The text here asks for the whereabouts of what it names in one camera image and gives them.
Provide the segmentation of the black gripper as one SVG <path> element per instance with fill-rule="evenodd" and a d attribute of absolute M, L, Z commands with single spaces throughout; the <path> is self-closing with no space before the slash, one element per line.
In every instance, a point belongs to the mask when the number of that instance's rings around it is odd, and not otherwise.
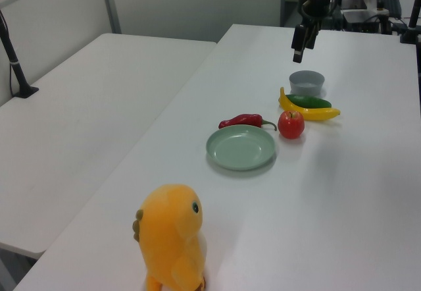
<path fill-rule="evenodd" d="M 293 62 L 301 63 L 305 48 L 307 29 L 312 30 L 306 41 L 307 49 L 314 49 L 318 30 L 322 27 L 323 20 L 330 13 L 331 0 L 300 0 L 300 15 L 302 21 L 296 25 L 291 48 L 293 49 Z"/>

